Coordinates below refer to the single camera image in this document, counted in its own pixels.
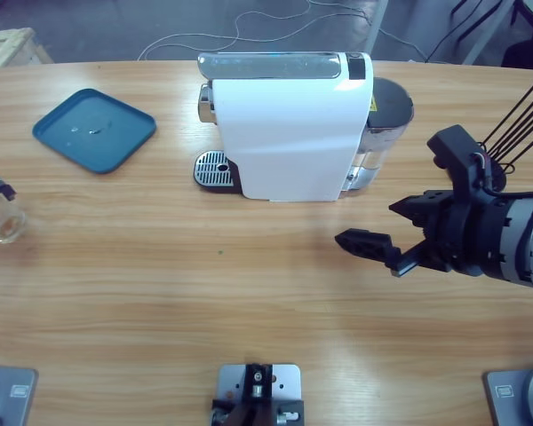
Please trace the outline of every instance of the wooden crate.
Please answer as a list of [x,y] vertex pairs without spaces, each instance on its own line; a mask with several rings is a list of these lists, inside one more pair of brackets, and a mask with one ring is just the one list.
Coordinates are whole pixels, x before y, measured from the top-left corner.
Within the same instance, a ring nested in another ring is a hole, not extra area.
[[52,62],[32,28],[0,31],[0,68]]

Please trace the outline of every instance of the metal drip grate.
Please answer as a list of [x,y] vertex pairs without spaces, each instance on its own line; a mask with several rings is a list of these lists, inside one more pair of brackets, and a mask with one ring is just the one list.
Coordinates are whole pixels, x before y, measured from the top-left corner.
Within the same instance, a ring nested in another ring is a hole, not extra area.
[[195,162],[194,177],[195,181],[203,186],[234,186],[223,151],[208,151],[201,154]]

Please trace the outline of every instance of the wooden table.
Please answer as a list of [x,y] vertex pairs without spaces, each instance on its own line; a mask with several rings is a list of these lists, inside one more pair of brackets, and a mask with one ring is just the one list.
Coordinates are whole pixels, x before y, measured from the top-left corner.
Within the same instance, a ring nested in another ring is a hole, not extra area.
[[[533,367],[533,290],[417,269],[395,279],[342,251],[337,233],[421,232],[387,206],[447,188],[425,143],[463,124],[483,138],[533,72],[377,63],[416,115],[365,193],[270,203],[198,189],[196,156],[219,146],[199,123],[195,63],[0,70],[0,176],[27,234],[0,245],[0,365],[40,372],[30,425],[205,425],[226,363],[302,369],[308,425],[485,425],[487,370]],[[95,176],[31,136],[93,87],[158,122],[118,171]],[[533,190],[533,152],[509,189]]]

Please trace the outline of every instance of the sticker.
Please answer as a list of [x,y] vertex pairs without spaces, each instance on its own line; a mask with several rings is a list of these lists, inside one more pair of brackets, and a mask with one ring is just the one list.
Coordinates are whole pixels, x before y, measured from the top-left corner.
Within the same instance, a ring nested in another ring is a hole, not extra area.
[[375,102],[375,96],[371,96],[370,112],[371,113],[376,113],[377,112],[377,102]]
[[24,384],[14,384],[10,390],[10,398],[27,398],[29,394],[29,386]]
[[496,394],[498,398],[513,398],[512,385],[496,386]]

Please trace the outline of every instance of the floor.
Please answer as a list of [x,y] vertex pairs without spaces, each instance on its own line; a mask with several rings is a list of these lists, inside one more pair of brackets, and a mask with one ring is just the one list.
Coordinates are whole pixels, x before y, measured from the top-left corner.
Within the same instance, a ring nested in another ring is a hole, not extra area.
[[[363,8],[373,15],[376,0],[326,0]],[[450,19],[450,9],[458,0],[390,0],[382,28],[418,45],[429,54],[479,0],[469,0]],[[474,17],[481,16],[497,0],[483,0]],[[55,62],[134,60],[154,40],[178,33],[235,34],[234,20],[243,12],[256,10],[275,16],[298,14],[307,8],[306,0],[1,0],[0,29],[32,27]],[[334,6],[312,5],[308,14],[289,20],[275,20],[258,14],[241,17],[241,35],[272,39],[303,27],[312,19],[333,12],[347,12]],[[359,51],[363,50],[368,24],[353,16],[336,16],[316,21],[293,37],[273,43],[238,41],[228,51]],[[432,61],[461,63],[481,27],[462,43],[449,37]],[[478,65],[499,66],[505,49],[530,38],[529,26],[519,19],[514,27],[502,24]],[[201,36],[175,37],[169,43],[188,43],[150,52],[150,59],[194,59],[197,50],[217,49],[229,40]],[[372,52],[374,59],[417,60],[422,58],[409,46],[379,35]]]

